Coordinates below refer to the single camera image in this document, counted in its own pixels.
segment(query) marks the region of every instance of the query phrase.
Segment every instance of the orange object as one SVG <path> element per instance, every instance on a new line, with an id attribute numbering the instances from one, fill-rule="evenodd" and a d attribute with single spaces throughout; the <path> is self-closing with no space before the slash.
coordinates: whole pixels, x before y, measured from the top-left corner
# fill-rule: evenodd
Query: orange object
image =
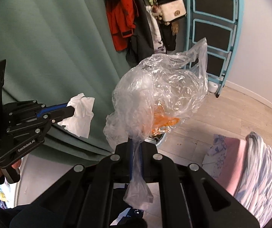
<path id="1" fill-rule="evenodd" d="M 161 105 L 158 105 L 154 111 L 154 122 L 152 127 L 152 134 L 161 134 L 160 128 L 173 126 L 180 121 L 179 118 L 169 117 L 165 114 L 165 110 Z"/>
<path id="2" fill-rule="evenodd" d="M 138 15 L 134 0 L 107 0 L 107 19 L 116 51 L 127 48 L 128 37 L 133 35 L 135 16 Z"/>

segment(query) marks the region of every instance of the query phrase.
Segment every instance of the red jacket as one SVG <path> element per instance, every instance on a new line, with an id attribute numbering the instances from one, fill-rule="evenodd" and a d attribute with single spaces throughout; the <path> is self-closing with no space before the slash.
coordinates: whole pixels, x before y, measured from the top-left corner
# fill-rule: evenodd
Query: red jacket
<path id="1" fill-rule="evenodd" d="M 109 22 L 116 51 L 127 48 L 128 37 L 133 35 L 136 28 L 135 16 L 138 16 L 134 0 L 107 0 L 107 19 Z"/>

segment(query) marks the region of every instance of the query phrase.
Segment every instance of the striped blanket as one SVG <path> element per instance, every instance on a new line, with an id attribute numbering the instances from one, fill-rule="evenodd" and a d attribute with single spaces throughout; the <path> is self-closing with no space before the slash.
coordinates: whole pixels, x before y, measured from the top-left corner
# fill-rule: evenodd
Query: striped blanket
<path id="1" fill-rule="evenodd" d="M 272 218 L 272 147 L 266 145 L 255 132 L 251 132 L 246 139 L 248 153 L 234 197 L 264 227 Z"/>

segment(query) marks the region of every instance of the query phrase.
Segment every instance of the finger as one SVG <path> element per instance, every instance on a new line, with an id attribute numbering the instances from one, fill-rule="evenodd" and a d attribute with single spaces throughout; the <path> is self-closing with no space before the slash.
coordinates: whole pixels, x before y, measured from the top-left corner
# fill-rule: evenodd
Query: finger
<path id="1" fill-rule="evenodd" d="M 21 163 L 22 163 L 22 160 L 20 159 L 18 162 L 15 162 L 15 163 L 12 165 L 12 168 L 18 169 L 18 168 L 21 166 Z"/>

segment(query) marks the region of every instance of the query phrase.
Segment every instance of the white wall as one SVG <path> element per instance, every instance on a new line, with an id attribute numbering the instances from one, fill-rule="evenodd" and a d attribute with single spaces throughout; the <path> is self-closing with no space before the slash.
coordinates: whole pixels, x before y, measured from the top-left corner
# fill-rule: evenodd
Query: white wall
<path id="1" fill-rule="evenodd" d="M 228 80 L 272 103 L 272 0 L 245 0 L 242 32 Z"/>
<path id="2" fill-rule="evenodd" d="M 23 162 L 21 180 L 17 190 L 17 205 L 30 204 L 53 185 L 72 166 L 52 162 L 29 154 Z"/>

